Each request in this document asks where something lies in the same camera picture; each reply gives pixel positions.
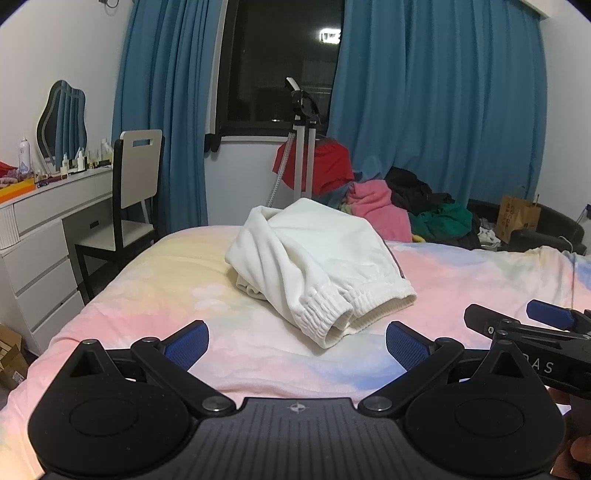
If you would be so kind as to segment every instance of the pile of clothes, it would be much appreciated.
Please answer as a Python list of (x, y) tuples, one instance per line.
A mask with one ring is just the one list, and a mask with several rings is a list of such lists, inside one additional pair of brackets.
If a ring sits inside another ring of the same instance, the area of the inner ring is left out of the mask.
[[(277, 173), (286, 144), (277, 151)], [(292, 148), (283, 182), (294, 188), (296, 149)], [(304, 152), (303, 171), (307, 167)], [(305, 175), (302, 190), (305, 189)], [(316, 197), (354, 180), (346, 147), (333, 138), (316, 141), (312, 194)], [(448, 193), (433, 193), (429, 185), (402, 168), (392, 167), (384, 180), (351, 183), (340, 210), (365, 218), (384, 240), (436, 242), (467, 249), (480, 248), (480, 220), (455, 203)]]
[(403, 168), (392, 167), (385, 180), (353, 183), (340, 209), (365, 218), (384, 240), (480, 248), (478, 217)]
[(392, 204), (408, 211), (414, 235), (427, 242), (480, 248), (480, 219), (451, 195), (433, 193), (427, 183), (403, 168), (392, 167), (385, 181), (392, 190)]

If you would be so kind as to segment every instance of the paper bag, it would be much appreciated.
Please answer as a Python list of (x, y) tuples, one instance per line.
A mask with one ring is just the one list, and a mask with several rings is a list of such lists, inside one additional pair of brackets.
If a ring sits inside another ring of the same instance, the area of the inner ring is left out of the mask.
[(513, 230), (538, 227), (542, 209), (534, 202), (505, 195), (501, 202), (499, 218), (496, 220), (495, 233), (506, 244), (511, 240)]

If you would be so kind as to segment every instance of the pink towel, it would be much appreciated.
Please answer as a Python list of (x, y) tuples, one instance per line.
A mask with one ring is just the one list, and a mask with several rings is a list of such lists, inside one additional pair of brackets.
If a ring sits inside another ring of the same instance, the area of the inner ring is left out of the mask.
[(412, 243), (408, 212), (392, 205), (385, 180), (353, 183), (347, 194), (353, 215), (365, 218), (384, 240)]

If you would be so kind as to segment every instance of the orange tray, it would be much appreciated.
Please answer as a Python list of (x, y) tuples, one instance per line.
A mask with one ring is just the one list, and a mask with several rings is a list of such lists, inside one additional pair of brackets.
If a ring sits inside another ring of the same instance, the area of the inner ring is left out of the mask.
[(20, 181), (18, 183), (14, 183), (9, 187), (0, 189), (0, 203), (7, 202), (12, 200), (19, 195), (24, 195), (25, 193), (29, 193), (35, 190), (35, 180), (28, 179), (24, 181)]

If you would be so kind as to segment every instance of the pastel bedsheet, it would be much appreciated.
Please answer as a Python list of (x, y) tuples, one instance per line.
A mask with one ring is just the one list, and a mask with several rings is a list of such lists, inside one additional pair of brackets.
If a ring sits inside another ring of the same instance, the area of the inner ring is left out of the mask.
[(526, 254), (469, 252), (433, 244), (390, 244), (418, 293), (415, 305), (329, 350), (320, 349), (264, 301), (234, 287), (223, 261), (238, 227), (208, 227), (166, 237), (135, 259), (70, 322), (11, 393), (0, 412), (3, 478), (32, 480), (42, 470), (28, 442), (27, 420), (78, 342), (98, 338), (127, 348), (144, 336), (165, 338), (194, 319), (210, 330), (209, 350), (191, 373), (232, 397), (351, 397), (355, 402), (404, 370), (385, 348), (384, 332), (401, 320), (429, 338), (451, 336), (469, 348), (489, 342), (463, 325), (479, 303), (526, 320), (533, 298), (591, 307), (591, 264), (551, 248)]

